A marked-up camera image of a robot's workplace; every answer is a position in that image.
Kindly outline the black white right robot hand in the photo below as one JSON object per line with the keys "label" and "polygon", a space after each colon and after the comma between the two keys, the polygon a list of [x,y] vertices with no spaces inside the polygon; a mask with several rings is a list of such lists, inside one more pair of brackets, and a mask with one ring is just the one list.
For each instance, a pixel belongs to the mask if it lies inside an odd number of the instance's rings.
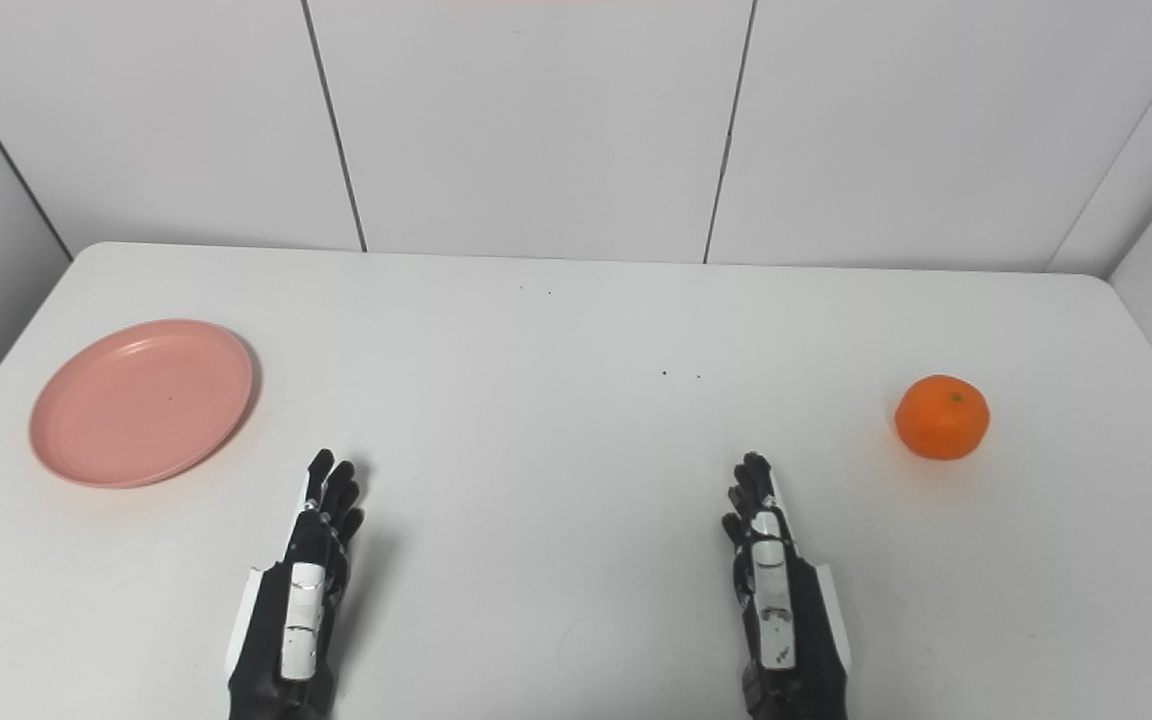
{"label": "black white right robot hand", "polygon": [[850,647],[829,569],[801,556],[767,458],[748,452],[733,478],[721,525],[749,652],[748,715],[846,719]]}

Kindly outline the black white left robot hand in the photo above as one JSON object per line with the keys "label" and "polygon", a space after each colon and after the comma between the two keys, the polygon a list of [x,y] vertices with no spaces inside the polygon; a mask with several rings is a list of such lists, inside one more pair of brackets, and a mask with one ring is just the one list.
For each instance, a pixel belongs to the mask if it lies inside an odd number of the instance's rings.
{"label": "black white left robot hand", "polygon": [[282,559],[248,575],[225,665],[229,719],[332,714],[329,647],[351,578],[349,543],[365,520],[355,473],[329,448],[317,452]]}

